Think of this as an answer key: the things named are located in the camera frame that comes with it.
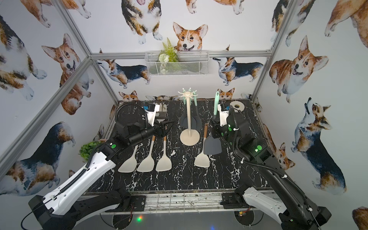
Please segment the grey spatula mint handle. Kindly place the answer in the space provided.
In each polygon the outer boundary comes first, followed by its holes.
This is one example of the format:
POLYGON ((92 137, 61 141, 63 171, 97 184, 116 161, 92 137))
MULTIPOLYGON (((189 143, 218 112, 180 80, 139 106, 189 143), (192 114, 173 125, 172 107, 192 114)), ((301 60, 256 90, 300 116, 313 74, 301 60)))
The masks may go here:
MULTIPOLYGON (((218 104, 219 104, 219 91, 217 91, 215 95, 212 119, 217 119, 218 104)), ((205 155, 217 155, 222 153, 221 141, 219 140, 219 138, 213 138, 212 135, 210 135, 205 140, 204 147, 205 147, 204 150, 205 155)))

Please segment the grey turner mint handle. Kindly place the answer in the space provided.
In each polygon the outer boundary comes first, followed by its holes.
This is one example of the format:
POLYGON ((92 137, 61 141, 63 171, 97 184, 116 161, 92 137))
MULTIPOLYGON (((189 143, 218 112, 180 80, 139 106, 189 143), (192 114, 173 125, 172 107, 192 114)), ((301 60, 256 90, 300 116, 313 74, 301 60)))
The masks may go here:
POLYGON ((196 130, 200 133, 202 129, 202 120, 198 113, 198 107, 197 107, 197 99, 196 95, 194 96, 194 103, 195 103, 195 113, 194 113, 194 119, 196 121, 196 130))

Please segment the cream slotted turner wooden handle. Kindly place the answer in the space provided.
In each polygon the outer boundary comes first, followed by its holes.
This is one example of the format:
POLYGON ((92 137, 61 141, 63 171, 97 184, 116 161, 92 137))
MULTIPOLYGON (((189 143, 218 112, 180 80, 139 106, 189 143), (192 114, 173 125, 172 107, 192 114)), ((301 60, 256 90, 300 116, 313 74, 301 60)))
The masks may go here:
POLYGON ((204 126, 203 148, 202 148, 202 151, 196 156, 195 161, 194 161, 194 166, 197 166, 197 167, 209 168, 210 166, 209 157, 204 154, 204 150, 205 150, 204 144, 207 138, 208 126, 209 126, 208 123, 206 123, 204 126))

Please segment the cream spatula wooden handle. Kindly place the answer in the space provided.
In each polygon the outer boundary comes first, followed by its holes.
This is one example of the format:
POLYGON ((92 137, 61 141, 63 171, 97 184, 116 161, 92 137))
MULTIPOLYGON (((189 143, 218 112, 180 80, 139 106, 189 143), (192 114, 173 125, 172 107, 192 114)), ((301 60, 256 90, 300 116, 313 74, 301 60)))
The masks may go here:
POLYGON ((153 136, 152 140, 151 140, 151 144, 150 144, 149 154, 138 166, 138 168, 137 168, 138 172, 148 173, 148 172, 151 172, 153 170, 153 168, 155 166, 155 162, 154 162, 154 159, 152 157, 152 151, 153 151, 153 146, 154 146, 155 139, 156 139, 156 137, 153 136))

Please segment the cream spoon wooden handle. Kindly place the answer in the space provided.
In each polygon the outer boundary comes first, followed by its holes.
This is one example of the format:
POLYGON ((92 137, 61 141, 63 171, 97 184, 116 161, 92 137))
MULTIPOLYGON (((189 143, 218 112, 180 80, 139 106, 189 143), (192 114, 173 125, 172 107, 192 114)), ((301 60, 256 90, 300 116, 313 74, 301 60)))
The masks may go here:
POLYGON ((132 156, 128 158, 123 164, 119 167, 119 173, 131 173, 134 172, 137 166, 136 152, 138 150, 138 145, 135 146, 132 156))

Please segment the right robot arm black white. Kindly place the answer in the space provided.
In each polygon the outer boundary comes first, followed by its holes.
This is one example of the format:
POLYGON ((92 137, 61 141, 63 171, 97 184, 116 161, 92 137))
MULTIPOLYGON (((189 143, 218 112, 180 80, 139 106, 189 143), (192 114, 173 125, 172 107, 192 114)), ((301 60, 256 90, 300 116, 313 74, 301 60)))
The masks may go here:
POLYGON ((285 173, 268 145, 251 133, 241 112, 233 106, 222 111, 218 104, 214 106, 210 125, 215 143, 205 150, 205 154, 219 154, 221 150, 217 145, 228 145, 241 163, 252 166, 261 174, 281 200, 275 201, 250 186, 241 192, 249 207, 261 210, 284 230, 319 230, 328 222, 332 216, 330 211, 312 202, 285 173))

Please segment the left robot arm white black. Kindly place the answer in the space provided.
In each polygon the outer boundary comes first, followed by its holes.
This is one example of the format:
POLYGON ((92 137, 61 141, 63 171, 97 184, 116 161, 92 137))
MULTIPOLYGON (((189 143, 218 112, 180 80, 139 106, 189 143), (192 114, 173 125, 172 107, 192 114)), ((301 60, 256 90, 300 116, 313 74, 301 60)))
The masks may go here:
POLYGON ((140 106, 132 102, 117 108, 116 134, 95 147, 87 163, 61 187, 29 201, 30 214, 36 217, 43 230, 71 230, 83 218, 103 209, 115 209, 124 203, 130 194, 123 189, 83 202, 78 199, 107 171, 116 167, 119 155, 125 150, 150 138, 163 138, 168 134, 175 122, 167 118, 157 121, 159 108, 158 104, 140 106))

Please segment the cream utensil rack stand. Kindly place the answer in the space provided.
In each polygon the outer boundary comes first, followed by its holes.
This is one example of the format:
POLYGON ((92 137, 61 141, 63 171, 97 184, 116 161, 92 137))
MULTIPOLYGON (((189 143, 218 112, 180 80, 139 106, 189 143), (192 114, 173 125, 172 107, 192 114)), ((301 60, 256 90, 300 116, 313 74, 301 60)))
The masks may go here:
POLYGON ((194 98, 195 94, 192 92, 191 88, 188 90, 183 89, 183 92, 180 94, 181 97, 186 98, 188 124, 188 128, 185 128, 180 134, 180 141, 186 146, 194 146, 200 139, 199 132, 195 128, 192 129, 191 100, 194 98))

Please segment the white tape roll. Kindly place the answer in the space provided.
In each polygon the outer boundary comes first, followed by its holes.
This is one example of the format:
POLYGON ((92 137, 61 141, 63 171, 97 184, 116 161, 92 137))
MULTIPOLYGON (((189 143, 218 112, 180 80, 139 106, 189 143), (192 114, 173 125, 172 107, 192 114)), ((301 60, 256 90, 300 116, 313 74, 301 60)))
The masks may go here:
POLYGON ((232 101, 230 106, 234 108, 235 112, 241 113, 245 110, 245 105, 240 101, 232 101))

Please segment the fern and white flower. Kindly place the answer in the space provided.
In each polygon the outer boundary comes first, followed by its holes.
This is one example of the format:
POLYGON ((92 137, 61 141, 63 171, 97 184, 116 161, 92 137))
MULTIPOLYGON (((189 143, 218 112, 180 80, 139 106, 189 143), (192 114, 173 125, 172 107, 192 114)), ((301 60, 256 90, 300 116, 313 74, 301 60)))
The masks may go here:
POLYGON ((179 71, 180 65, 177 56, 177 50, 172 45, 169 38, 167 42, 163 42, 163 50, 159 54, 158 61, 160 63, 160 73, 170 74, 179 71))

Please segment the green potted plant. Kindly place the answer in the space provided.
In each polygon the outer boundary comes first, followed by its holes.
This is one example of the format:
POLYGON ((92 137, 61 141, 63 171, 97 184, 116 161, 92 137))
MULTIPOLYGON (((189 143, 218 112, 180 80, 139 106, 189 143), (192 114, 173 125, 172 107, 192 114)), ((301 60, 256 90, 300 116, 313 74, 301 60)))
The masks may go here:
POLYGON ((84 144, 83 146, 81 146, 81 148, 79 150, 79 155, 82 157, 83 162, 86 163, 89 160, 90 154, 100 144, 102 144, 101 141, 92 141, 90 143, 87 143, 87 144, 84 144))

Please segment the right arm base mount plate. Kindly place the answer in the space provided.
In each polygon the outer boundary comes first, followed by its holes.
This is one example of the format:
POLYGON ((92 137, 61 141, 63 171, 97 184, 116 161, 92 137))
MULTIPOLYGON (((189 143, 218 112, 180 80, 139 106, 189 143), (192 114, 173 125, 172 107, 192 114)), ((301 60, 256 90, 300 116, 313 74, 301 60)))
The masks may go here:
POLYGON ((224 209, 249 208, 244 198, 238 193, 222 193, 221 197, 222 200, 220 205, 222 205, 224 209))

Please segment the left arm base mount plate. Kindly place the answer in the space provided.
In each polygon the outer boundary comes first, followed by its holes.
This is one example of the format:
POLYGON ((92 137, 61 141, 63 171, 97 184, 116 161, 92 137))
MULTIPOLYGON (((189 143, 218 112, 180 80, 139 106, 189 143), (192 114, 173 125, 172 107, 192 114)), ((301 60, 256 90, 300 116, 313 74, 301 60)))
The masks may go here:
POLYGON ((126 197, 123 201, 118 205, 117 208, 106 211, 107 213, 112 212, 141 212, 145 209, 146 203, 145 195, 134 195, 130 197, 126 197))

